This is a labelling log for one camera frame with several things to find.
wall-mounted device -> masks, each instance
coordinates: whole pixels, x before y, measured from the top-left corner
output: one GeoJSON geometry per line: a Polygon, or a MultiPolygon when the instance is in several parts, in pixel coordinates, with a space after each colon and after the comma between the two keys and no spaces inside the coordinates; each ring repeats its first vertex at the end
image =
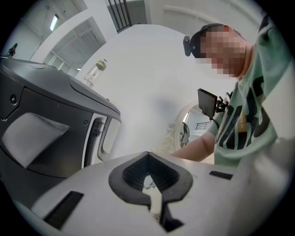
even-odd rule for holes
{"type": "Polygon", "coordinates": [[[217,96],[200,88],[198,89],[198,98],[199,108],[202,110],[202,113],[208,116],[209,120],[213,120],[215,122],[213,119],[215,113],[225,111],[229,104],[231,94],[226,93],[225,100],[223,100],[222,97],[219,97],[220,100],[218,100],[217,96]]]}

white machine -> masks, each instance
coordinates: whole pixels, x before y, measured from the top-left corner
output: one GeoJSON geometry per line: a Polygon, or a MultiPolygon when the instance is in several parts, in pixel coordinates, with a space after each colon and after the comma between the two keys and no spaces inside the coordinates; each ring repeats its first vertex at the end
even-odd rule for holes
{"type": "Polygon", "coordinates": [[[120,124],[109,101],[38,63],[1,59],[0,77],[1,180],[41,235],[248,235],[292,179],[294,138],[238,168],[149,152],[108,160],[120,124]]]}

man's hand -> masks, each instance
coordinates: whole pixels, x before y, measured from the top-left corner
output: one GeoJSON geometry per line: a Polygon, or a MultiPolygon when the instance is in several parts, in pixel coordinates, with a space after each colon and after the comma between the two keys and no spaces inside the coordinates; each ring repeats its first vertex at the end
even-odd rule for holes
{"type": "Polygon", "coordinates": [[[214,152],[215,136],[206,132],[200,138],[179,149],[171,156],[187,160],[202,161],[214,152]]]}

